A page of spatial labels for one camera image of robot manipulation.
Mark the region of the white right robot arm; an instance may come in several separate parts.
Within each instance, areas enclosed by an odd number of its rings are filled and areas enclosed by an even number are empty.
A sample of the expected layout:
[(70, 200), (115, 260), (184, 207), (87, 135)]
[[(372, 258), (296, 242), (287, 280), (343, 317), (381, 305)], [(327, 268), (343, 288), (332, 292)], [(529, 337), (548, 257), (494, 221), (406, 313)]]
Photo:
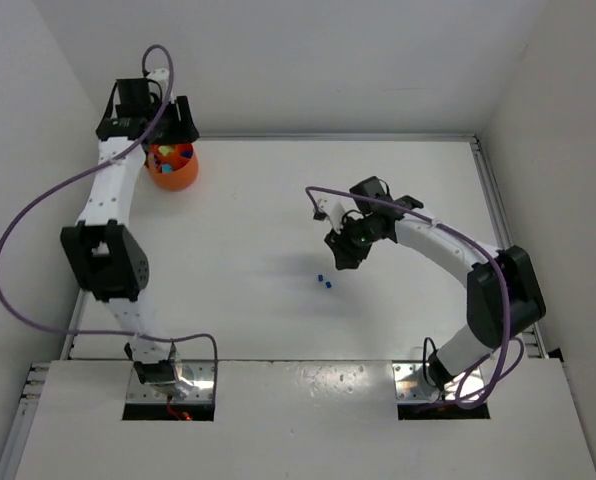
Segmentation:
[(431, 260), (466, 291), (466, 324), (441, 348), (423, 355), (423, 385), (445, 386), (511, 341), (546, 314), (546, 304), (529, 254), (517, 245), (501, 249), (476, 242), (438, 221), (418, 199), (392, 196), (376, 176), (349, 189), (351, 210), (314, 200), (313, 217), (328, 221), (325, 238), (339, 270), (355, 270), (378, 241), (390, 240)]

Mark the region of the lime green lego brick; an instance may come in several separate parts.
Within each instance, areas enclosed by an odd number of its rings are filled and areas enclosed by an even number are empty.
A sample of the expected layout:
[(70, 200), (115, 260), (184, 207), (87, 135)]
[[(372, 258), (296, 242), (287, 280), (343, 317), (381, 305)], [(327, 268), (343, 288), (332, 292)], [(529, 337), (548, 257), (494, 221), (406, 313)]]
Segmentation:
[(175, 151), (175, 149), (169, 145), (162, 145), (159, 147), (159, 152), (161, 155), (167, 156), (167, 155), (170, 155), (174, 151)]

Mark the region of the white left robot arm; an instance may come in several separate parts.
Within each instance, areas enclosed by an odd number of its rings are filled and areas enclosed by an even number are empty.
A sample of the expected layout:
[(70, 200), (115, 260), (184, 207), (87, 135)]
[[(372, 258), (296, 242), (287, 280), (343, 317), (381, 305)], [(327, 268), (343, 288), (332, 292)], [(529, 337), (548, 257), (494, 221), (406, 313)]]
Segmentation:
[(182, 400), (194, 389), (194, 374), (155, 318), (149, 261), (129, 230), (150, 143), (187, 125), (171, 89), (166, 69), (115, 82), (96, 129), (99, 169), (83, 211), (62, 229), (60, 241), (80, 288), (108, 309), (126, 336), (124, 351), (140, 383)]

